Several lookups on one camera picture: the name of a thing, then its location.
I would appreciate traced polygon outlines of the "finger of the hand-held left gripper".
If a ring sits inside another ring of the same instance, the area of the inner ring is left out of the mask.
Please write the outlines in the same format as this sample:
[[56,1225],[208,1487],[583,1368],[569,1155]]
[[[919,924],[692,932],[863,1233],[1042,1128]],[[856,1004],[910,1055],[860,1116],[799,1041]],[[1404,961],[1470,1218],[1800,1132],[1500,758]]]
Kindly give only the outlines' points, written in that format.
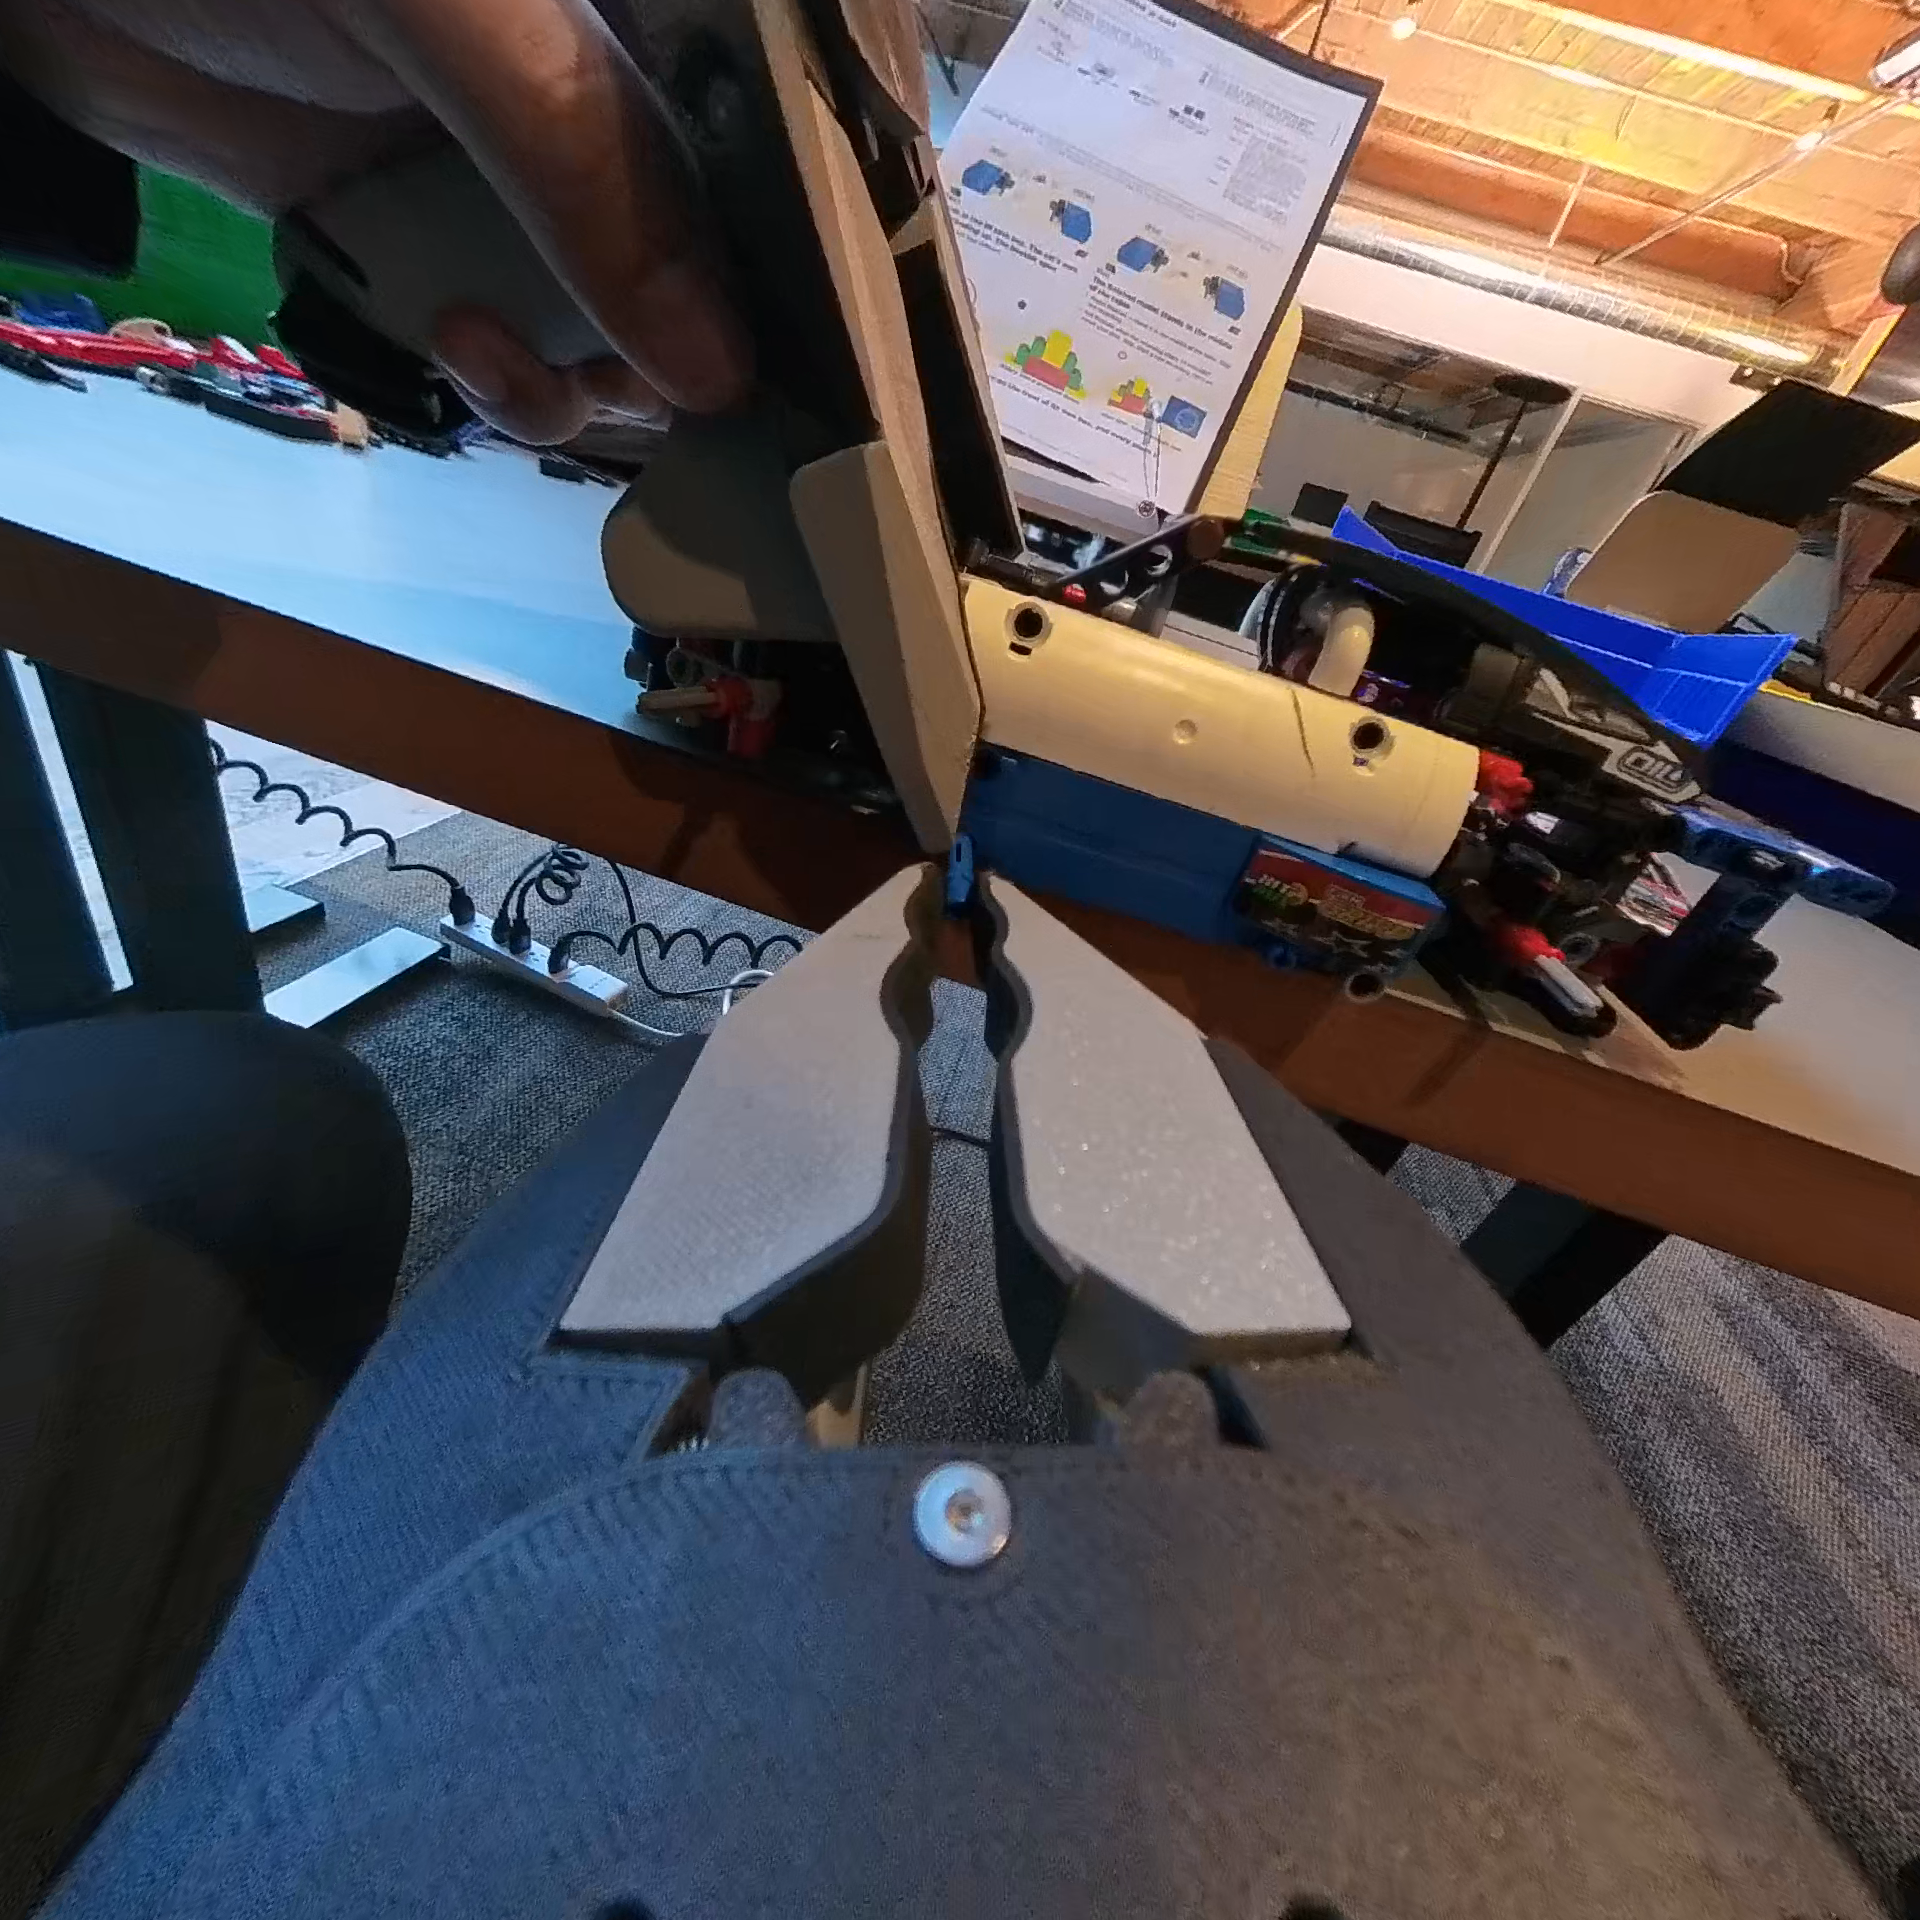
[[892,251],[952,552],[964,559],[977,550],[1009,561],[1021,552],[1021,524],[952,231],[905,224],[893,234]]
[[885,775],[919,849],[945,854],[982,706],[943,536],[886,442],[802,466],[788,495]]

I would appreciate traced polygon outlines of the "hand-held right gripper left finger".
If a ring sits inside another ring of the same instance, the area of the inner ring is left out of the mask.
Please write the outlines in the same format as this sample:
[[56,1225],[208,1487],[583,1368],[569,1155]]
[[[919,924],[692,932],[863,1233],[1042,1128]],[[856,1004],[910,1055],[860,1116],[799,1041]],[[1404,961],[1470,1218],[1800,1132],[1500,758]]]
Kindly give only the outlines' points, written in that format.
[[921,1047],[943,872],[885,880],[721,1016],[560,1314],[560,1348],[778,1377],[828,1434],[922,1291]]

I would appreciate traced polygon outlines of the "green plastic bin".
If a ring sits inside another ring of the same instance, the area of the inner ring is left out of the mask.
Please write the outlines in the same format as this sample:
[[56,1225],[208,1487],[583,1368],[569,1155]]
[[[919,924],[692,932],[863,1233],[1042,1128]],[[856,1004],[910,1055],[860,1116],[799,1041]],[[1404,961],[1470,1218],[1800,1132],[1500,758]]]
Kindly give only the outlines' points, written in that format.
[[128,314],[193,339],[224,335],[244,346],[273,346],[281,288],[269,227],[152,167],[137,172],[137,204],[135,272],[124,287]]

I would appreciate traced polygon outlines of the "person's left hand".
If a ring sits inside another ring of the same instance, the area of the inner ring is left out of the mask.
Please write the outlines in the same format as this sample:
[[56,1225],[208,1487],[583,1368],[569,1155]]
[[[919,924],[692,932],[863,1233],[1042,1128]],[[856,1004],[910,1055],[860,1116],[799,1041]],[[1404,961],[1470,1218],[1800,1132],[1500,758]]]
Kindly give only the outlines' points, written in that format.
[[454,140],[610,353],[544,364],[481,306],[430,360],[529,447],[718,414],[751,343],[655,95],[576,2],[5,2],[5,75],[68,129],[277,215]]

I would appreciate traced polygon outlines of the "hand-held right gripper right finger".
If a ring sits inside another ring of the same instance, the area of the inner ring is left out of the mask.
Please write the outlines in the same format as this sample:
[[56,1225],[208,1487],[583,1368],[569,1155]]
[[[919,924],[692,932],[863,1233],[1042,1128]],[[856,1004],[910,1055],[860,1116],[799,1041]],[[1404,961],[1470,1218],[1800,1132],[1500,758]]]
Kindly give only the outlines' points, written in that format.
[[1233,1372],[1325,1358],[1352,1318],[1189,1016],[1008,880],[972,930],[993,1059],[999,1319],[1073,1439],[1262,1446]]

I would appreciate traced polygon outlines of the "black desk leg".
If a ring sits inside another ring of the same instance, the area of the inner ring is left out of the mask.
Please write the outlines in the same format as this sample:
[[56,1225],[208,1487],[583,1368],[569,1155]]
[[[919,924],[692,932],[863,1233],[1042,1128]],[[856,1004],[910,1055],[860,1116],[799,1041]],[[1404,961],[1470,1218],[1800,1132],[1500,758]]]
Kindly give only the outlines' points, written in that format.
[[1442,1198],[1442,1218],[1466,1222],[1463,1255],[1505,1302],[1538,1346],[1550,1348],[1653,1258],[1665,1233],[1631,1216],[1412,1146],[1358,1120],[1328,1120],[1342,1142],[1378,1174],[1393,1177],[1412,1156]]
[[447,961],[444,943],[391,928],[263,992],[218,793],[230,763],[202,722],[47,663],[32,663],[32,676],[128,985],[114,983],[20,676],[5,659],[5,1032],[112,1011],[263,1012],[312,1028]]

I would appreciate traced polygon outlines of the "row of toy brick pieces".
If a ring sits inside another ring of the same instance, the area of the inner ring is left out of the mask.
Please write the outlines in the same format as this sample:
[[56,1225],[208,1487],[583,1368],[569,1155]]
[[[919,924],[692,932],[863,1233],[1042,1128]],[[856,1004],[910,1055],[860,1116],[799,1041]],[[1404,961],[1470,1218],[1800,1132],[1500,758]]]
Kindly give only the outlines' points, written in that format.
[[477,424],[426,431],[375,424],[324,396],[279,348],[244,346],[229,335],[190,339],[149,318],[105,323],[81,295],[5,295],[2,360],[20,378],[73,394],[86,378],[114,378],[281,442],[346,450],[392,444],[447,458],[489,434]]

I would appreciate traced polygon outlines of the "printed instruction sheet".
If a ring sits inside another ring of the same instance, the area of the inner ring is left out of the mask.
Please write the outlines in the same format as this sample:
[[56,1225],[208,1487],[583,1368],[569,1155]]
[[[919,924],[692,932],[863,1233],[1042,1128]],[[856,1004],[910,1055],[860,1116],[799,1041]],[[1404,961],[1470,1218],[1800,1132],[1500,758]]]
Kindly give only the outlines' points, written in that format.
[[938,150],[1004,447],[1191,513],[1381,89],[1212,8],[1023,6]]

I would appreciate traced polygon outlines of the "toy brick car model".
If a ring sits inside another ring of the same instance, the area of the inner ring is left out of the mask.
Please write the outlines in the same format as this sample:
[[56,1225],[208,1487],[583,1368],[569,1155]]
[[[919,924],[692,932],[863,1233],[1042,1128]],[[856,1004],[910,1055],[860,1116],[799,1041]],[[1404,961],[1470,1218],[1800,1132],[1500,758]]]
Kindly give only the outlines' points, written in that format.
[[1332,536],[1177,519],[962,578],[975,876],[1378,992],[1415,964],[1580,1041],[1671,1050],[1777,1004],[1789,900],[1895,889],[1719,808],[1698,748],[1560,641]]

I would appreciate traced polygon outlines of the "person's leg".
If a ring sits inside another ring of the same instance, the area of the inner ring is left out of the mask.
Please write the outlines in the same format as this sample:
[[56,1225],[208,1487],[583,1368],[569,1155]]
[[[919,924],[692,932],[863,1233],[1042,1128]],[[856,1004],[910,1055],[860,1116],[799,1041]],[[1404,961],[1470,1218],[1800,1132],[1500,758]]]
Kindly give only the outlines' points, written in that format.
[[193,1687],[392,1308],[389,1091],[268,1016],[2,1046],[2,1914],[29,1916]]

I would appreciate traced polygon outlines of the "blue plastic bin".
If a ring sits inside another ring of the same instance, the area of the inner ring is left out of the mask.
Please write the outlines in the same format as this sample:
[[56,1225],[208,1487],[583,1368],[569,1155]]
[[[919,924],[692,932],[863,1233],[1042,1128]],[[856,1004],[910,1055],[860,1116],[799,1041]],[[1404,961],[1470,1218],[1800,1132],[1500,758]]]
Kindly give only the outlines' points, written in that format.
[[1762,628],[1678,634],[1631,616],[1583,608],[1565,596],[1501,584],[1407,554],[1349,508],[1336,513],[1332,537],[1389,561],[1409,563],[1560,641],[1586,665],[1620,688],[1650,720],[1700,750],[1725,736],[1742,710],[1796,648],[1793,635]]

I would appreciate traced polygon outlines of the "white power strip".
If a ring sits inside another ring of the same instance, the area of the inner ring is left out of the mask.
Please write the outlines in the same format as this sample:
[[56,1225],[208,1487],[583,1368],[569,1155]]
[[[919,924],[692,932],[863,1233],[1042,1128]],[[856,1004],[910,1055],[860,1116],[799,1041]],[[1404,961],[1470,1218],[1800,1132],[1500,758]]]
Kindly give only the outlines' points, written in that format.
[[450,914],[438,922],[438,937],[457,953],[466,953],[495,977],[513,979],[542,995],[562,1002],[590,1018],[633,1025],[626,1012],[631,983],[612,971],[586,962],[562,962],[551,967],[551,951],[538,943],[517,950],[493,935],[489,920],[458,922]]

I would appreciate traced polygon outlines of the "black floor lamp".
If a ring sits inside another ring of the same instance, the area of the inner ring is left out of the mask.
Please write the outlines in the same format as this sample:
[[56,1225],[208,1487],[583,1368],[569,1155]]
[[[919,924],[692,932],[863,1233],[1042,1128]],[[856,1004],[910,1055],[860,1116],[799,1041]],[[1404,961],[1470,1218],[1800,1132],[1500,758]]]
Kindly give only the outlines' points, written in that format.
[[1568,400],[1573,399],[1569,386],[1565,386],[1565,384],[1560,384],[1551,378],[1518,372],[1518,371],[1500,372],[1494,378],[1493,386],[1494,386],[1494,394],[1504,400],[1511,400],[1513,408],[1511,408],[1511,417],[1501,425],[1501,434],[1494,444],[1493,455],[1486,460],[1466,503],[1463,506],[1460,514],[1455,518],[1455,528],[1458,530],[1470,530],[1472,528],[1472,519],[1479,511],[1479,503],[1482,502],[1489,482],[1494,481],[1497,470],[1504,463],[1504,455],[1508,454],[1513,439],[1518,436],[1520,427],[1525,425],[1525,419],[1528,414],[1535,414],[1535,412],[1543,412],[1543,410],[1564,410],[1568,404]]

